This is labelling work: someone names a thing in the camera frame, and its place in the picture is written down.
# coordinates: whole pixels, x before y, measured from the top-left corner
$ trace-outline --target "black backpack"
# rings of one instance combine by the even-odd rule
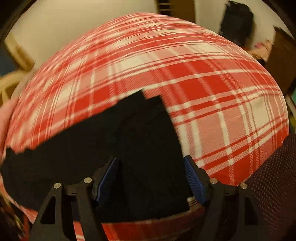
[[[220,35],[244,47],[250,37],[253,25],[253,13],[250,8],[242,3],[229,1],[221,23]]]

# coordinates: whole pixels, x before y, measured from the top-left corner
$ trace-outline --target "bed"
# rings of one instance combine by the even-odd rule
[[[194,23],[137,13],[88,32],[44,63],[19,98],[5,144],[34,149],[140,89],[147,98],[161,95],[183,155],[225,184],[246,180],[289,133],[278,85],[243,49]],[[5,192],[2,179],[0,187]],[[36,210],[19,208],[34,222]],[[172,240],[202,212],[198,205],[103,227],[109,240]],[[84,240],[79,223],[75,232]]]

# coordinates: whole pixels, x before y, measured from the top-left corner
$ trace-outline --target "silver screw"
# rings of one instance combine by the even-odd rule
[[[61,187],[61,184],[60,183],[56,183],[56,184],[54,184],[54,188],[55,189],[59,189]]]
[[[245,183],[241,183],[241,184],[240,184],[240,187],[241,187],[242,189],[247,189],[247,188],[248,188],[248,185],[245,184]]]
[[[84,179],[84,182],[85,183],[90,183],[92,181],[91,177],[87,177]]]
[[[212,184],[216,184],[216,183],[218,183],[218,180],[216,178],[212,177],[212,178],[210,178],[210,182]]]

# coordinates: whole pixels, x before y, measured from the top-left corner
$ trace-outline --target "ribbed blue pad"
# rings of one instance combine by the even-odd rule
[[[100,185],[98,186],[98,195],[96,198],[98,204],[103,202],[105,198],[109,197],[111,185],[115,180],[117,171],[118,171],[118,161],[114,159],[110,164],[110,166],[108,167],[108,170],[106,171],[104,177],[102,178]]]
[[[194,171],[191,163],[184,157],[184,167],[186,172],[186,178],[191,188],[191,191],[196,199],[201,205],[205,202],[205,190],[204,186],[202,185],[201,181],[199,180],[196,172]]]

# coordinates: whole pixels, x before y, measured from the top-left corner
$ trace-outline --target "beige wall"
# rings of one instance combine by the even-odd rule
[[[262,0],[235,1],[248,5],[254,14],[255,25],[254,34],[251,41],[252,45],[260,41],[264,41],[265,39],[273,39],[273,26],[280,27],[291,35],[280,17]],[[224,15],[225,4],[227,2],[228,0],[195,0],[195,8],[198,8],[197,14],[199,15],[196,23],[214,31],[215,33],[219,33],[220,23]]]
[[[135,12],[157,12],[155,0],[38,0],[11,32],[38,68],[87,31]]]

